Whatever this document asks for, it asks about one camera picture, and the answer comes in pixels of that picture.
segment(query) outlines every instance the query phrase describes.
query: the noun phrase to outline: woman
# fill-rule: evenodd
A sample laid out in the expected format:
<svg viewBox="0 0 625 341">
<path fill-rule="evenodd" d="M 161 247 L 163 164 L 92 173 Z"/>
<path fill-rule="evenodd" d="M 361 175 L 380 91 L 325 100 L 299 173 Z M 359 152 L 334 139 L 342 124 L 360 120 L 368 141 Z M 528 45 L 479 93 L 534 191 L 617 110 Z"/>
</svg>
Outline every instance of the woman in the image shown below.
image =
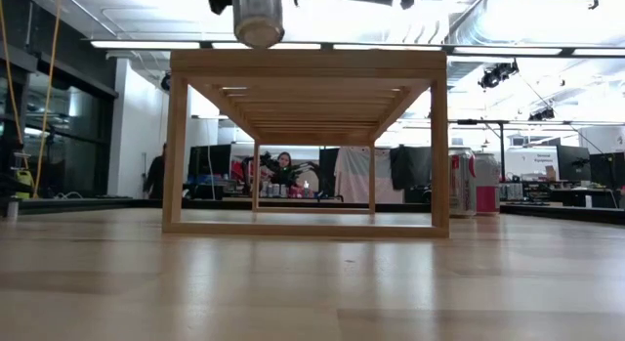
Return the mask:
<svg viewBox="0 0 625 341">
<path fill-rule="evenodd" d="M 277 163 L 280 165 L 280 169 L 290 168 L 293 164 L 291 163 L 291 154 L 286 151 L 283 151 L 277 157 Z"/>
<path fill-rule="evenodd" d="M 277 157 L 277 163 L 279 169 L 271 175 L 271 183 L 285 185 L 287 188 L 297 186 L 297 175 L 293 172 L 291 154 L 283 151 Z"/>
</svg>

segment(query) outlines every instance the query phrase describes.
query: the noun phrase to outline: ceiling light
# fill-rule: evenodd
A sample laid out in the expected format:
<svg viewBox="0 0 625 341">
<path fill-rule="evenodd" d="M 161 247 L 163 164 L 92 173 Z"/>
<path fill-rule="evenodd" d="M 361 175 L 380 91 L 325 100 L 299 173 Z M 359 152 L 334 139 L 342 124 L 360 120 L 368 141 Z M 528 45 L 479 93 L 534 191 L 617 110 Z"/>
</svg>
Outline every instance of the ceiling light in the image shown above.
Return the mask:
<svg viewBox="0 0 625 341">
<path fill-rule="evenodd" d="M 321 45 L 317 43 L 278 43 L 270 49 L 321 49 Z"/>
<path fill-rule="evenodd" d="M 487 64 L 505 64 L 512 63 L 514 58 L 489 57 L 489 56 L 449 56 L 447 61 L 450 63 L 487 63 Z"/>
<path fill-rule="evenodd" d="M 91 45 L 93 45 L 96 48 L 128 49 L 128 50 L 199 49 L 198 42 L 176 42 L 176 41 L 136 41 L 136 40 L 91 41 Z"/>
<path fill-rule="evenodd" d="M 495 67 L 484 70 L 484 76 L 478 81 L 478 84 L 484 90 L 486 88 L 495 88 L 500 82 L 510 78 L 510 76 L 519 73 L 519 65 L 517 61 L 511 64 L 497 64 Z"/>
<path fill-rule="evenodd" d="M 382 50 L 420 50 L 420 51 L 439 51 L 440 46 L 428 45 L 372 45 L 372 44 L 335 44 L 334 49 L 345 50 L 366 50 L 366 49 L 382 49 Z"/>
<path fill-rule="evenodd" d="M 197 115 L 192 115 L 191 116 L 192 119 L 201 119 L 201 120 L 228 120 L 228 116 L 227 115 L 202 115 L 202 114 L 197 114 Z"/>
<path fill-rule="evenodd" d="M 625 48 L 575 49 L 574 56 L 625 57 Z"/>
<path fill-rule="evenodd" d="M 243 43 L 212 43 L 214 49 L 252 49 Z"/>
<path fill-rule="evenodd" d="M 561 48 L 521 48 L 521 47 L 456 47 L 453 54 L 486 56 L 555 56 Z"/>
<path fill-rule="evenodd" d="M 243 43 L 234 42 L 214 42 L 212 43 L 214 49 L 251 49 Z M 302 50 L 315 50 L 321 49 L 321 45 L 317 43 L 278 43 L 270 49 L 302 49 Z"/>
</svg>

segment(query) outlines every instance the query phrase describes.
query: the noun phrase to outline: glass wall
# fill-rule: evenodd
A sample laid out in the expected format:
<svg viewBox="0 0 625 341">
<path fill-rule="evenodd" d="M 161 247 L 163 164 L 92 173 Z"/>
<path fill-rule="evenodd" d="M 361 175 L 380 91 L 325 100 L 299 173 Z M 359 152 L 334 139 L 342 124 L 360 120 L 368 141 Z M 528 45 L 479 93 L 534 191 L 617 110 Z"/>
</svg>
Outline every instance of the glass wall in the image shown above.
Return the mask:
<svg viewBox="0 0 625 341">
<path fill-rule="evenodd" d="M 19 148 L 18 128 L 14 117 L 9 80 L 7 78 L 4 61 L 0 60 L 0 172 L 10 173 L 16 166 L 13 153 Z M 21 114 L 21 94 L 24 88 L 26 74 L 18 67 L 13 68 L 13 87 L 16 107 Z"/>
<path fill-rule="evenodd" d="M 48 83 L 45 74 L 30 76 L 24 132 L 25 152 L 32 155 L 33 178 L 44 138 L 40 196 L 106 194 L 112 101 L 55 79 L 44 133 Z"/>
</svg>

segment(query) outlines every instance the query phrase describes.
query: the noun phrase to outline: monitor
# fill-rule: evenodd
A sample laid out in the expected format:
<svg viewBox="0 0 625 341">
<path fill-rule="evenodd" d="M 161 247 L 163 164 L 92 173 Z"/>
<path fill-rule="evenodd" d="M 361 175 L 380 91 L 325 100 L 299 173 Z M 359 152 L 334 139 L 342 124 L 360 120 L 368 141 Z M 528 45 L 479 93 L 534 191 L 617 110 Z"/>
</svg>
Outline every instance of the monitor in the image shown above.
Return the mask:
<svg viewBox="0 0 625 341">
<path fill-rule="evenodd" d="M 224 176 L 230 172 L 230 147 L 231 145 L 192 147 L 188 160 L 188 174 L 192 177 L 209 175 L 211 168 L 213 175 Z M 209 166 L 208 156 L 210 154 L 211 163 Z"/>
<path fill-rule="evenodd" d="M 560 180 L 591 181 L 590 153 L 587 148 L 556 146 Z"/>
</svg>

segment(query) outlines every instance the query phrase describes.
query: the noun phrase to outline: hanging fabric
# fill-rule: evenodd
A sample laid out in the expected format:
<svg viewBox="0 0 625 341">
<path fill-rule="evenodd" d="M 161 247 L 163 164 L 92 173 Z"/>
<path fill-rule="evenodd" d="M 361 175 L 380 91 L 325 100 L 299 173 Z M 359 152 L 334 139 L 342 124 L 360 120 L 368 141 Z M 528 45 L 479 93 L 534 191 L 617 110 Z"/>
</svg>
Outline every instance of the hanging fabric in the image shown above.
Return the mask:
<svg viewBox="0 0 625 341">
<path fill-rule="evenodd" d="M 369 202 L 369 148 L 341 147 L 337 156 L 336 194 L 346 203 Z M 393 190 L 388 149 L 375 149 L 376 203 L 403 203 L 403 191 Z"/>
</svg>

